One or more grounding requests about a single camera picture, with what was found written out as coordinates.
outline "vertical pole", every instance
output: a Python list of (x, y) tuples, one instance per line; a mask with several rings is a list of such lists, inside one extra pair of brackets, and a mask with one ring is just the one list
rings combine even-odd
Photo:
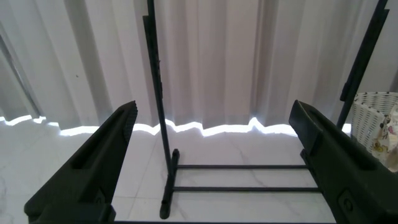
[(160, 132), (162, 134), (167, 172), (169, 173), (169, 175), (174, 176), (171, 164), (172, 159), (170, 155), (169, 139), (167, 137), (167, 128), (166, 128), (163, 101), (162, 101), (163, 99), (162, 80), (160, 79), (159, 51), (157, 48), (154, 0), (147, 0), (147, 3), (148, 3), (148, 16), (143, 16), (143, 19), (144, 19), (144, 28), (145, 28), (145, 34), (148, 46), (150, 71), (152, 73), (152, 81), (154, 84), (157, 113), (159, 115)]
[(361, 84), (362, 77), (371, 59), (384, 22), (387, 19), (389, 10), (384, 9), (386, 4), (387, 0), (379, 0), (377, 3), (372, 19), (368, 25), (368, 29), (366, 30), (365, 36), (358, 50), (358, 54), (356, 55), (353, 67), (349, 73), (347, 82), (344, 84), (343, 91), (341, 92), (340, 100), (344, 101), (344, 105), (337, 121), (337, 127), (340, 129), (343, 128), (347, 119), (351, 105), (354, 102), (355, 94)]

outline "woven basket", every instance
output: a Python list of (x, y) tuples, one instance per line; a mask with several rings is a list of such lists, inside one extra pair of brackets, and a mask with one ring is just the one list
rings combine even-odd
[(397, 102), (398, 93), (358, 93), (353, 103), (351, 137), (356, 138), (371, 153), (374, 130), (380, 127)]

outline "metal rack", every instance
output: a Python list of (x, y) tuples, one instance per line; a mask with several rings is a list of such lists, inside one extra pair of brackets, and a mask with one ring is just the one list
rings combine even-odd
[[(387, 18), (388, 9), (384, 9), (387, 0), (379, 0), (372, 19), (369, 23), (366, 35), (362, 41), (360, 50), (356, 56), (356, 60), (351, 69), (351, 73), (343, 88), (340, 100), (344, 101), (343, 109), (337, 123), (341, 129), (347, 118), (349, 109), (354, 100), (354, 96), (359, 88), (359, 84), (366, 70), (368, 62), (371, 58), (373, 49), (376, 45), (377, 39)], [(169, 139), (167, 137), (167, 128), (165, 123), (164, 107), (162, 102), (162, 82), (160, 78), (159, 67), (159, 52), (157, 47), (157, 33), (155, 24), (155, 9), (154, 1), (147, 0), (148, 16), (143, 16), (144, 27), (146, 33), (147, 47), (150, 60), (150, 69), (152, 73), (152, 81), (154, 85), (155, 98), (157, 104), (157, 111), (159, 115), (160, 131), (162, 135), (164, 154), (168, 177), (164, 189), (164, 196), (160, 208), (160, 217), (166, 219), (170, 215), (170, 207), (172, 204), (174, 192), (307, 192), (307, 193), (323, 193), (323, 190), (318, 187), (179, 187), (175, 186), (175, 177), (177, 171), (181, 169), (223, 169), (223, 170), (236, 170), (236, 169), (282, 169), (282, 170), (295, 170), (295, 169), (308, 169), (311, 167), (303, 157), (306, 165), (179, 165), (180, 152), (174, 149), (170, 155)]]

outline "curtain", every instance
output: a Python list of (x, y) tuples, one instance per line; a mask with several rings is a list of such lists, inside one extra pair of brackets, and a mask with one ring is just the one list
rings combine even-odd
[[(336, 121), (377, 1), (155, 1), (166, 118), (204, 128), (287, 123), (294, 100)], [(397, 91), (398, 2), (360, 91)], [(0, 116), (98, 126), (136, 100), (158, 123), (144, 0), (0, 1)]]

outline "white tile floor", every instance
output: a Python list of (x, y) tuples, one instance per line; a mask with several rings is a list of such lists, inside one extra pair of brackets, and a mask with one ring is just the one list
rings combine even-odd
[[(0, 223), (27, 223), (23, 206), (89, 134), (59, 136), (59, 129), (24, 121), (0, 123)], [(170, 146), (180, 164), (303, 164), (300, 141), (284, 134), (175, 133)], [(117, 220), (159, 221), (167, 176), (160, 135), (133, 132), (116, 187)], [(181, 186), (313, 187), (306, 170), (180, 170)], [(335, 222), (320, 194), (174, 194), (167, 221), (189, 222)]]

